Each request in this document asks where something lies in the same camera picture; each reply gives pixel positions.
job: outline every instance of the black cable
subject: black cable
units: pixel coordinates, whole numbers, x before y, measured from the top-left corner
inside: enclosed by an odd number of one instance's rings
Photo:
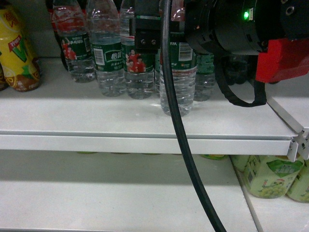
[[[172,0],[164,0],[163,9],[163,20],[162,20],[162,37],[161,37],[161,49],[162,49],[162,59],[163,59],[163,76],[166,94],[169,102],[169,109],[171,118],[173,121],[174,129],[178,139],[179,147],[183,155],[183,160],[187,167],[188,173],[190,175],[192,184],[198,195],[198,198],[211,222],[214,230],[216,232],[226,232],[222,222],[220,221],[216,211],[214,210],[212,203],[207,195],[204,185],[200,179],[197,168],[195,166],[189,143],[185,134],[183,127],[182,118],[178,108],[178,103],[176,99],[176,93],[173,82],[172,68],[170,63],[170,53],[169,53],[169,32],[170,32],[170,19],[171,19],[171,6]]]
[[[237,97],[228,86],[225,74],[223,72],[222,58],[214,56],[213,64],[215,69],[215,78],[219,89],[230,103],[242,107],[255,107],[266,104],[267,98],[265,93],[265,83],[254,80],[254,101],[252,103],[245,102]]]

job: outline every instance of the white shelf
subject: white shelf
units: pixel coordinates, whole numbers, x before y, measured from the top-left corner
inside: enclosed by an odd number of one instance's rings
[[[309,232],[309,207],[282,196],[262,199],[251,195],[243,183],[243,174],[236,171],[248,206],[259,232]]]
[[[179,153],[171,122],[156,94],[145,100],[108,98],[97,83],[78,84],[60,59],[42,59],[42,85],[0,93],[0,149]],[[250,101],[252,87],[234,90]],[[241,108],[215,88],[183,117],[194,154],[286,155],[292,132],[268,106]]]
[[[256,232],[230,160],[195,161],[227,231]],[[214,231],[182,156],[2,150],[0,170],[0,231]]]
[[[267,85],[268,104],[297,133],[309,130],[309,76]]]

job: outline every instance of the metal shelf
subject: metal shelf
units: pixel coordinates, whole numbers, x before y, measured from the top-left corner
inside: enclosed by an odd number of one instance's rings
[[[243,173],[236,171],[254,222],[259,232],[309,232],[309,207],[287,196],[262,199],[251,195],[243,183]]]
[[[0,161],[0,231],[214,231],[182,156],[2,150]],[[226,229],[256,232],[230,160],[195,161]]]
[[[60,59],[42,59],[42,85],[0,93],[0,149],[179,153],[171,122],[156,94],[145,100],[101,95],[97,83],[78,84]],[[252,87],[234,90],[250,100]],[[183,117],[194,154],[286,155],[292,132],[268,106],[233,106],[215,88]]]
[[[309,159],[309,76],[281,81],[268,85],[268,104],[298,136],[295,143],[298,153]]]

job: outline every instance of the green bottle label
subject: green bottle label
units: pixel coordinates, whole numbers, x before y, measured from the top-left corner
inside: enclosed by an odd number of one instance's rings
[[[112,72],[122,69],[121,43],[105,45],[92,43],[91,52],[96,70]]]
[[[154,56],[136,53],[132,45],[122,44],[122,59],[126,72],[148,73],[154,69]]]
[[[309,203],[309,167],[305,162],[304,167],[300,170],[287,195],[295,201]]]
[[[61,46],[66,59],[82,60],[91,57],[87,33],[79,36],[60,36]]]
[[[197,56],[197,73],[198,74],[214,73],[213,54]]]
[[[294,163],[289,161],[274,160],[267,163],[267,166],[279,177],[285,177],[289,174],[298,172],[303,163],[300,161],[295,161]]]
[[[170,61],[174,70],[188,70],[197,65],[197,57],[183,33],[172,33],[169,42]]]

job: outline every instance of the lower shelf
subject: lower shelf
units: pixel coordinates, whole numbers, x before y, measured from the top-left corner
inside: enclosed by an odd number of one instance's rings
[[[246,190],[243,174],[236,173],[259,232],[309,232],[309,204],[298,203],[287,196],[255,197]]]
[[[229,159],[195,156],[229,232],[256,226]],[[179,155],[0,151],[0,230],[214,231]]]

